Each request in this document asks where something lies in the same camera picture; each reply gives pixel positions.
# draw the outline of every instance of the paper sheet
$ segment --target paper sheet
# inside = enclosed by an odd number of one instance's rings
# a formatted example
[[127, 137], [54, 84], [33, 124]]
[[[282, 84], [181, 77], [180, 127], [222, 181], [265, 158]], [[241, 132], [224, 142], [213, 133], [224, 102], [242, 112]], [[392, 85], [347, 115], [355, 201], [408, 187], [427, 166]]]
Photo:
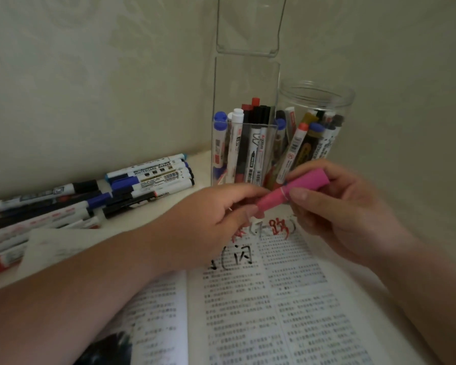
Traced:
[[243, 229], [194, 279], [203, 281], [210, 364], [391, 363], [289, 217]]
[[[17, 275], [29, 276], [117, 233], [33, 230]], [[90, 364], [101, 357], [121, 365], [188, 363], [185, 271], [161, 277], [135, 295], [75, 364]]]

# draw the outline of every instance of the forearm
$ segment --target forearm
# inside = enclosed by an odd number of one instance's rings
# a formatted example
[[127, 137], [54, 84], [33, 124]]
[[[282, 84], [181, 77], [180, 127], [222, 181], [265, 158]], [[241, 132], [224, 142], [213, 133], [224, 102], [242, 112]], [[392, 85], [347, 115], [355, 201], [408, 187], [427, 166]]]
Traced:
[[412, 239], [371, 269], [446, 364], [456, 364], [456, 265]]
[[137, 231], [0, 290], [0, 363], [71, 364], [161, 273]]

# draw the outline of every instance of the desk surface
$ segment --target desk surface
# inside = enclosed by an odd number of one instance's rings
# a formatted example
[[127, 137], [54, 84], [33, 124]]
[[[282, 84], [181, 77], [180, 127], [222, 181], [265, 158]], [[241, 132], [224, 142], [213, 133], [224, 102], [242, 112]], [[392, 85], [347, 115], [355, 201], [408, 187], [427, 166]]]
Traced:
[[[170, 195], [156, 202], [133, 209], [128, 213], [116, 216], [113, 219], [105, 220], [103, 213], [97, 212], [103, 217], [102, 228], [116, 230], [130, 230], [153, 220], [161, 215], [177, 202], [192, 192], [210, 186], [210, 152], [202, 152], [188, 159], [189, 165], [195, 175], [195, 185], [189, 190]], [[103, 192], [109, 191], [109, 185], [104, 181], [99, 182]], [[289, 212], [287, 206], [274, 209], [271, 213], [283, 214]], [[378, 278], [368, 269], [349, 263], [334, 254], [321, 240], [307, 236], [321, 267], [331, 269], [337, 276], [338, 284], [344, 285], [353, 295], [360, 310], [370, 322], [378, 340], [395, 364], [438, 364], [434, 355], [423, 342], [419, 333], [414, 329], [408, 319], [402, 314], [399, 307], [395, 305], [388, 291], [381, 284]], [[0, 274], [0, 287], [6, 286], [14, 281], [17, 267], [6, 270]], [[188, 321], [194, 322], [189, 314], [196, 303], [188, 300]], [[189, 329], [189, 347], [195, 345], [198, 340]], [[190, 363], [200, 363], [194, 351], [189, 351]]]

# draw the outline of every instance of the pink marker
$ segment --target pink marker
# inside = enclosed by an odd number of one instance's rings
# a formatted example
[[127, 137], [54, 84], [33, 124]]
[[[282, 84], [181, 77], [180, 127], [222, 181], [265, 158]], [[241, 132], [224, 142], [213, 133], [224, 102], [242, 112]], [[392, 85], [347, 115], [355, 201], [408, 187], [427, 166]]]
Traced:
[[281, 203], [290, 201], [289, 191], [294, 187], [318, 190], [326, 184], [329, 184], [329, 179], [324, 173], [324, 170], [320, 168], [314, 169], [262, 197], [260, 201], [257, 202], [257, 206], [259, 211], [264, 212], [280, 205]]

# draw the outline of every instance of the jar rim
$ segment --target jar rim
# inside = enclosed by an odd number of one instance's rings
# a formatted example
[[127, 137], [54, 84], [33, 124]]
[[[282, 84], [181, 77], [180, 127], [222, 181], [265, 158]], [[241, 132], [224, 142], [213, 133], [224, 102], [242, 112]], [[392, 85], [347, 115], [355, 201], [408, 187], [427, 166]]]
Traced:
[[293, 104], [323, 109], [350, 106], [356, 96], [355, 91], [346, 85], [327, 85], [292, 78], [282, 79], [279, 93]]

